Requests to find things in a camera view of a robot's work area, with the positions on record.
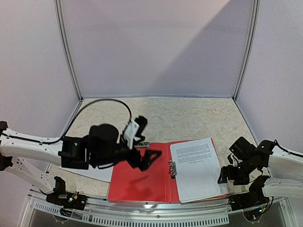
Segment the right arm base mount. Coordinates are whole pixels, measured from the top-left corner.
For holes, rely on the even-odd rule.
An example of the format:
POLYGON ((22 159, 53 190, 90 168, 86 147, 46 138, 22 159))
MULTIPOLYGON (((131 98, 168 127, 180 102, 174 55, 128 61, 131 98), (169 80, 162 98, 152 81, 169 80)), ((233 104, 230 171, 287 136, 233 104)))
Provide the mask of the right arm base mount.
POLYGON ((228 204, 232 211, 256 207, 269 202, 262 189, 249 189, 248 192, 235 194, 229 197, 228 204))

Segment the red file folder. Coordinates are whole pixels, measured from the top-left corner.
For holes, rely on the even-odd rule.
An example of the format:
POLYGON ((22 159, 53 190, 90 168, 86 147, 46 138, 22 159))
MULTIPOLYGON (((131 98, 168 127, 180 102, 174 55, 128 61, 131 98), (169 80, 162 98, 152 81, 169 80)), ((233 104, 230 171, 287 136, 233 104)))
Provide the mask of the red file folder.
POLYGON ((171 143, 152 143, 149 149, 160 150, 162 155, 146 171, 133 169, 127 162, 113 168, 109 188, 109 201, 179 203, 176 180, 169 173, 168 162, 172 160, 171 143))

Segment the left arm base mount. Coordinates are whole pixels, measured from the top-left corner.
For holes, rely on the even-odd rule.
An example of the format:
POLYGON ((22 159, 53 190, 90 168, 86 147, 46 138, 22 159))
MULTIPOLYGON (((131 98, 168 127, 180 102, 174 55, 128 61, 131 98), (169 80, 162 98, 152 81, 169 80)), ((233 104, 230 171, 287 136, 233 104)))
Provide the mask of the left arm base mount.
POLYGON ((88 197, 79 192, 67 192, 65 181, 54 177, 55 186, 53 192, 46 196, 46 201, 54 205, 62 206, 64 209, 84 210, 88 197))

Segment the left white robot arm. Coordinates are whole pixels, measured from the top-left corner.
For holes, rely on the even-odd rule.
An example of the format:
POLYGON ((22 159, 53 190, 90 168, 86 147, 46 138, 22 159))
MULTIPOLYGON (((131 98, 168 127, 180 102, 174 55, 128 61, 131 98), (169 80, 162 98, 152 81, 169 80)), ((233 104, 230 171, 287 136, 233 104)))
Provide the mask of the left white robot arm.
POLYGON ((91 126, 88 135, 64 136, 61 139, 39 138, 19 134, 0 123, 0 169, 10 172, 40 189, 60 205, 70 202, 64 181, 59 177, 48 177, 25 159, 45 161, 63 168, 84 169, 89 167, 106 169, 126 161, 131 168, 146 171, 162 155, 159 150, 146 149, 143 154, 136 148, 135 137, 145 139, 140 133, 144 126, 130 122, 127 136, 118 140, 119 131, 111 124, 91 126))

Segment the chrome spine lever clip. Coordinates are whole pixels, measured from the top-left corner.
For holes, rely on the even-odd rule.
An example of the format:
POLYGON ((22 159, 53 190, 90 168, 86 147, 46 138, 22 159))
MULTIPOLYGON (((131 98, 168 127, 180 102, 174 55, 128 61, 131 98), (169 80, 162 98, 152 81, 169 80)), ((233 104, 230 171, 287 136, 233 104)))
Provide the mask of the chrome spine lever clip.
POLYGON ((168 162, 169 165, 169 173, 172 179, 176 179, 177 176, 177 167, 176 167, 176 163, 172 160, 170 160, 168 162))

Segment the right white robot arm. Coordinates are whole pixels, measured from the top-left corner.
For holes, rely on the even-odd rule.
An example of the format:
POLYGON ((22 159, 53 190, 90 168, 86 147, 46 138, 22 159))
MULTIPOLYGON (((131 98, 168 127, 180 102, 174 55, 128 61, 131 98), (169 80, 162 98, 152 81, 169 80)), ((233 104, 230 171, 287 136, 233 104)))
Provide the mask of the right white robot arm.
POLYGON ((248 185, 246 193, 236 194, 229 198, 232 205, 255 206, 265 203, 271 197, 303 197, 303 182, 293 179, 277 179, 272 176, 260 175, 255 180, 250 180, 254 170, 262 171, 263 168, 279 169, 303 175, 303 156, 301 153, 282 147, 276 140, 263 140, 258 146, 249 143, 244 137, 239 137, 229 148, 233 156, 229 165, 221 168, 218 183, 232 181, 233 185, 248 185))

